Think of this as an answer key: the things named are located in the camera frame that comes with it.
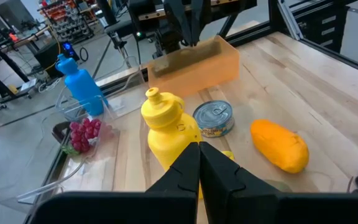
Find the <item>metal frame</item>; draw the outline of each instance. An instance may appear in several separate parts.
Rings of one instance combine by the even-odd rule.
[[[238,33],[235,33],[233,35],[227,36],[224,39],[231,44],[233,47],[238,47],[240,45],[246,44],[248,42],[252,42],[253,40],[259,39],[261,37],[265,37],[266,35],[272,34],[274,32],[283,32],[286,33],[287,26],[285,25],[285,22],[283,20],[283,17],[281,16],[281,13],[278,9],[278,5],[276,4],[277,1],[284,1],[284,0],[269,0],[269,18],[270,21],[258,24],[256,26],[253,26],[249,29],[240,31]],[[302,21],[306,20],[307,18],[314,17],[315,15],[318,15],[320,13],[333,10],[338,7],[344,7],[347,4],[350,4],[352,2],[355,2],[358,0],[321,0],[318,2],[314,2],[309,4],[308,6],[302,7],[300,9],[297,9],[292,12],[293,17],[297,21],[297,23],[301,23]],[[296,3],[291,7],[299,6],[300,4],[304,4],[308,1],[302,1],[299,3]],[[222,34],[223,36],[226,36],[228,30],[231,28],[233,22],[235,21],[236,16],[228,17],[227,21],[225,22],[222,30],[220,31],[219,35]],[[343,55],[340,55],[339,53],[333,52],[332,50],[327,49],[326,47],[323,47],[321,45],[318,45],[314,42],[311,42],[310,40],[301,39],[299,40],[301,43],[306,44],[309,47],[312,47],[332,58],[335,58],[338,61],[341,61],[351,67],[354,67],[358,69],[358,62],[349,59]],[[145,78],[145,81],[147,81],[147,70],[142,70],[143,76]],[[125,85],[126,78],[122,78],[120,80],[117,80],[113,83],[108,83],[105,86],[102,86],[101,89],[103,90],[109,90],[105,95],[108,95],[111,91],[114,91],[114,89],[120,88],[120,86]],[[53,180],[53,177],[58,177],[60,174],[59,167],[62,167],[63,163],[65,162],[67,156],[64,154],[64,152],[59,151],[57,154],[55,160],[53,161],[53,164],[51,165],[48,174],[43,182],[43,185],[49,183]],[[25,220],[25,223],[29,223],[31,220],[29,214]]]

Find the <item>can label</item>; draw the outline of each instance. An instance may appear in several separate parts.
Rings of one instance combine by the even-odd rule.
[[[227,134],[234,126],[232,108],[221,100],[205,102],[194,112],[193,117],[203,136],[220,137]]]

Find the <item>concrete floor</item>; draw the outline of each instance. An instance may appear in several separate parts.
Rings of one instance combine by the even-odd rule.
[[[269,18],[267,1],[258,0],[258,4],[257,7],[242,12],[233,27],[241,26],[249,21],[267,21]],[[220,20],[207,25],[201,34],[201,39],[207,39],[216,34],[223,23],[224,20]],[[345,33],[342,53],[358,60],[358,14],[351,12],[348,14]],[[134,38],[128,36],[125,39],[128,41],[126,45],[128,54],[137,57]],[[110,44],[106,50],[109,42],[109,37],[97,35],[92,40],[75,46],[77,52],[81,46],[88,50],[89,59],[80,67],[87,69],[91,75],[95,74],[95,79],[123,69],[119,69],[122,65],[122,58],[113,45]],[[154,44],[143,40],[139,42],[139,47],[142,63],[151,60],[155,52]],[[28,49],[23,47],[20,51],[26,53]],[[24,58],[21,58],[21,55],[10,52],[9,56],[27,72],[30,66],[25,61],[28,60],[30,65],[37,64],[36,60],[31,60],[32,54],[23,54]],[[19,86],[23,83],[4,62],[0,62],[0,79],[7,85]],[[40,124],[45,117],[55,111],[55,102],[63,86],[63,82],[60,82],[53,90],[34,94],[31,100],[27,98],[14,100],[7,104],[8,109],[0,111],[0,189],[17,183],[18,179],[21,180],[20,186],[24,189],[37,188],[43,181],[58,147],[57,142],[49,133],[46,133],[46,139],[43,139],[44,147],[37,147],[43,136]],[[0,205],[0,223],[19,224],[24,218],[24,213]]]

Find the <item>workbench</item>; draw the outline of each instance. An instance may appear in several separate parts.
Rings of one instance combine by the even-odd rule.
[[[188,114],[210,100],[224,100],[233,107],[233,130],[204,141],[220,151],[232,151],[240,166],[282,191],[346,192],[351,177],[358,175],[358,70],[280,32],[237,49],[241,55],[238,80],[184,98]],[[98,85],[130,73],[118,73]],[[128,91],[145,89],[137,86]],[[286,173],[256,150],[249,131],[255,119],[269,119],[305,140],[310,161],[303,172]],[[113,125],[120,130],[119,139],[100,145],[93,165],[63,183],[65,188],[143,192],[161,178],[164,171],[147,146],[149,129],[140,109]],[[75,164],[67,159],[60,178]],[[207,222],[202,200],[197,222]]]

